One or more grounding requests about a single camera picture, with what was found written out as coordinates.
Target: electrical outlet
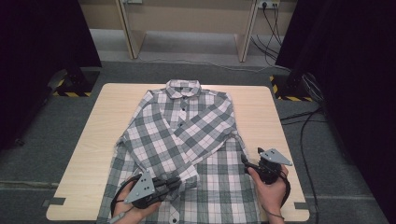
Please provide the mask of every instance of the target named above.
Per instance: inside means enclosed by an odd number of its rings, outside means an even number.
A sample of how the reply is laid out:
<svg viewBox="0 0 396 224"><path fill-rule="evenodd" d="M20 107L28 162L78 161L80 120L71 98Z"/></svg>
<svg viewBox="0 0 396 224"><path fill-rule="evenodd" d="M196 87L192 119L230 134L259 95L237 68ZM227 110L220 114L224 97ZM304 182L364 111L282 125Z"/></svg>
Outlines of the electrical outlet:
<svg viewBox="0 0 396 224"><path fill-rule="evenodd" d="M265 9L271 9L279 7L280 0L261 0L259 2L259 8L262 8L262 3L267 4L267 7Z"/></svg>

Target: black curtain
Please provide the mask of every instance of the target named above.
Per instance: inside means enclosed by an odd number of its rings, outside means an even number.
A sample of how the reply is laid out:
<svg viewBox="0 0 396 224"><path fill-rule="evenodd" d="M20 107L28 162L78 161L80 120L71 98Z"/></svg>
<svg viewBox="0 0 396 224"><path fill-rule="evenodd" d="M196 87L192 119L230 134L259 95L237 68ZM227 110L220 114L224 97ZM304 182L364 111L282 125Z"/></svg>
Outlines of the black curtain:
<svg viewBox="0 0 396 224"><path fill-rule="evenodd" d="M1 149L21 137L56 72L101 62L77 0L2 2L0 33Z"/></svg>
<svg viewBox="0 0 396 224"><path fill-rule="evenodd" d="M332 0L314 29L324 2L298 1L276 64L315 76L345 150L396 223L396 2Z"/></svg>

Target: white checked pattern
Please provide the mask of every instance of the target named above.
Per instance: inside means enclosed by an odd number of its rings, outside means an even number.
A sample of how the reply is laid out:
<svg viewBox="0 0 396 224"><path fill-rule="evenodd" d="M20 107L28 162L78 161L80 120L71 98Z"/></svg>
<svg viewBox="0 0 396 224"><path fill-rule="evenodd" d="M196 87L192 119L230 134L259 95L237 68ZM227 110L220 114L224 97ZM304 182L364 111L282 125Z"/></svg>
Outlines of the white checked pattern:
<svg viewBox="0 0 396 224"><path fill-rule="evenodd" d="M97 223L107 222L109 202L136 167L183 180L179 197L145 220L168 223L258 223L255 192L244 165L231 97L202 90L198 81L170 80L148 91L116 145Z"/></svg>

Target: gray checked fabric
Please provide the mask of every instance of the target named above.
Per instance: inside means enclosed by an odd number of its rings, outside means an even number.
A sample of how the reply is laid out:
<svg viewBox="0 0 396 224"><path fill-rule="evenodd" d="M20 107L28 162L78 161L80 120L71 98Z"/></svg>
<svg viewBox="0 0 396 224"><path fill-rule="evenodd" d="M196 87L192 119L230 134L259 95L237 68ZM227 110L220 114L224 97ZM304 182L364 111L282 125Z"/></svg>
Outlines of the gray checked fabric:
<svg viewBox="0 0 396 224"><path fill-rule="evenodd" d="M97 223L107 223L120 183L137 170L180 176L177 196L146 223L259 223L253 184L240 161L245 145L226 92L201 89L197 80L170 80L148 91L115 146Z"/></svg>

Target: human hand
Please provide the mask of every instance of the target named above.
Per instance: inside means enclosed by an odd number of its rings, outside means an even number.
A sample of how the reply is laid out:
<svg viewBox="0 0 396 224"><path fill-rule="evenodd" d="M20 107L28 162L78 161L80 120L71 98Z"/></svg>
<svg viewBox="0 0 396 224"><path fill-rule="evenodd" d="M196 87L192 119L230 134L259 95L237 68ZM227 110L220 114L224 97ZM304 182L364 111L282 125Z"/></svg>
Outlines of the human hand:
<svg viewBox="0 0 396 224"><path fill-rule="evenodd" d="M282 172L281 175L287 177L289 171L285 165L281 165ZM257 195L259 197L259 202L262 208L267 213L267 217L270 223L284 223L281 218L280 207L282 204L283 197L286 193L286 184L281 178L271 185L266 185L262 183L259 174L253 169L248 168L250 176L253 178L254 184L256 186Z"/></svg>
<svg viewBox="0 0 396 224"><path fill-rule="evenodd" d="M133 183L134 183L134 181L125 186L125 188L121 191L117 201L124 200L128 196L129 192L132 189ZM143 218L153 214L160 207L160 205L161 205L161 203L154 203L145 209L138 209L135 207L132 208L133 206L131 203L127 203L127 204L125 204L123 202L116 203L116 206L114 208L113 217L117 216L118 214L120 214L122 212L129 211L129 212L125 213L125 216L122 219L118 220L116 222L116 224L139 223Z"/></svg>

